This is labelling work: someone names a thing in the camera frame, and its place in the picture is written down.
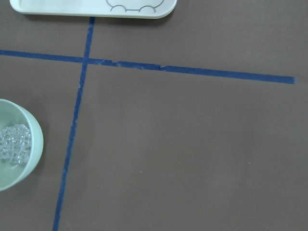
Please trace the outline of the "cream bear serving tray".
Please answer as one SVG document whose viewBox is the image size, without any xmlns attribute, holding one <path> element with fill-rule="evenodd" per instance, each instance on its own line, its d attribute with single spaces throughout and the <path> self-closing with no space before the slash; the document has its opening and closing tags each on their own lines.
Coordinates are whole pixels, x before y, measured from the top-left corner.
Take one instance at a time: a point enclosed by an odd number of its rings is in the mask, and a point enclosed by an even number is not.
<svg viewBox="0 0 308 231">
<path fill-rule="evenodd" d="M 10 0 L 22 14 L 160 19 L 176 7 L 176 0 Z"/>
</svg>

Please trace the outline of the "light green bowl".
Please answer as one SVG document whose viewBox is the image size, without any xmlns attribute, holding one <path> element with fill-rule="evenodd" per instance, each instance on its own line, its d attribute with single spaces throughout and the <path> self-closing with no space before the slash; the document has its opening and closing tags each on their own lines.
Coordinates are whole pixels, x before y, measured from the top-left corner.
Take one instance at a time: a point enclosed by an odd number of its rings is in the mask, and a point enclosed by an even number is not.
<svg viewBox="0 0 308 231">
<path fill-rule="evenodd" d="M 26 178 L 43 152 L 43 133 L 35 117 L 23 107 L 0 100 L 0 190 Z"/>
</svg>

